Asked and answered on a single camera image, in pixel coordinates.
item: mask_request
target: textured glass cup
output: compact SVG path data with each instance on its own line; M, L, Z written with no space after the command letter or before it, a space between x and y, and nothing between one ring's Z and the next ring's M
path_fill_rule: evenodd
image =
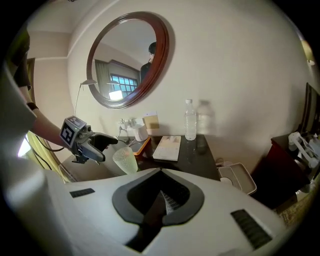
M113 154L112 159L126 174L134 174L138 171L137 161L130 147L120 148Z

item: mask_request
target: oval mirror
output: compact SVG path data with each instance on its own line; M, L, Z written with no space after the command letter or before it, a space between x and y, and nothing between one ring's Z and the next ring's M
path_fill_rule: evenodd
M148 12L125 14L95 39L87 61L87 79L94 98L111 109L136 103L155 84L169 51L163 21Z

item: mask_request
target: ceiling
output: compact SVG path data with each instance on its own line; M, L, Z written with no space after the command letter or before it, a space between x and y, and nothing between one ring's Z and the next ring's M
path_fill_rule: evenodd
M81 18L99 0L55 0L40 8L28 22L28 31L72 33Z
M149 45L156 41L151 25L142 20L129 20L111 29L101 43L115 48L136 61L145 64L149 60Z

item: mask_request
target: curtain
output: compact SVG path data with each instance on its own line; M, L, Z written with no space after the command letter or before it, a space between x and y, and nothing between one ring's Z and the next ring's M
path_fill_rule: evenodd
M96 59L95 72L100 94L103 95L105 98L110 99L109 93L111 93L113 90L112 85L107 84L110 83L110 73L108 64Z
M29 90L29 94L31 99L34 100L34 85L33 85L33 73L34 73L34 59L27 61L27 72L28 72L28 77L32 86L32 89ZM47 150L37 139L36 135L33 134L31 131L28 131L27 133L27 140L29 141L31 147L33 148L33 150L35 150L39 156L41 156L43 158L43 160L45 160L51 167L52 171L57 172L60 177L65 181L65 182L70 182L69 179L67 177L65 177L62 172L59 169L59 165L56 162L56 160L53 158L53 156L51 155L50 151ZM41 140L41 142L45 145L45 140L42 138L39 138ZM26 156L34 161L36 164L40 165L43 169L46 170L50 170L49 166L42 161L39 157L36 156L36 154L30 150Z

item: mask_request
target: forearm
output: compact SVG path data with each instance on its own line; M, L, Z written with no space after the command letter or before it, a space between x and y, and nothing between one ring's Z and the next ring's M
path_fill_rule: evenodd
M34 109L33 113L36 115L36 120L33 124L31 132L49 142L57 144L61 147L66 147L67 145L60 137L60 128L50 122L39 109Z

